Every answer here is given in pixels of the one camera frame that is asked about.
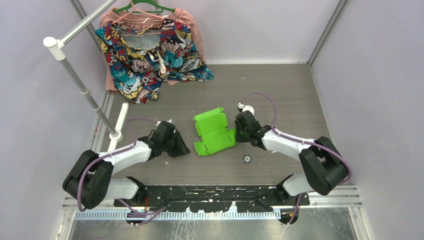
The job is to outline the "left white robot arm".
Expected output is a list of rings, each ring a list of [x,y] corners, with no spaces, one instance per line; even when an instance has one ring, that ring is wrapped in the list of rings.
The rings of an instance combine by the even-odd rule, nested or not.
[[[131,166],[145,163],[166,153],[171,158],[190,154],[181,133],[169,121],[160,121],[149,135],[113,151],[84,151],[65,178],[63,190],[76,200],[78,210],[94,209],[105,200],[122,206],[146,203],[145,185],[132,176],[113,176]]]

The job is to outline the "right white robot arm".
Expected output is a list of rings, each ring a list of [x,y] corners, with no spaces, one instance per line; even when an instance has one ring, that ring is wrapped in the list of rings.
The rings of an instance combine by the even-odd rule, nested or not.
[[[326,196],[350,176],[348,165],[329,138],[301,139],[285,134],[273,126],[261,125],[249,110],[240,112],[235,118],[235,139],[238,143],[250,143],[300,162],[303,172],[289,175],[277,185],[277,198],[286,206],[299,194],[317,192]]]

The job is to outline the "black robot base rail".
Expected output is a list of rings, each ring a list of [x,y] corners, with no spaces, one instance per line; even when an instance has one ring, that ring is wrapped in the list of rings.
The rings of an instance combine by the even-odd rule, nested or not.
[[[231,205],[239,213],[259,213],[278,206],[310,205],[307,194],[289,196],[279,185],[141,185],[141,193],[125,202],[132,208],[148,207],[152,212],[165,208],[174,213],[224,213]]]

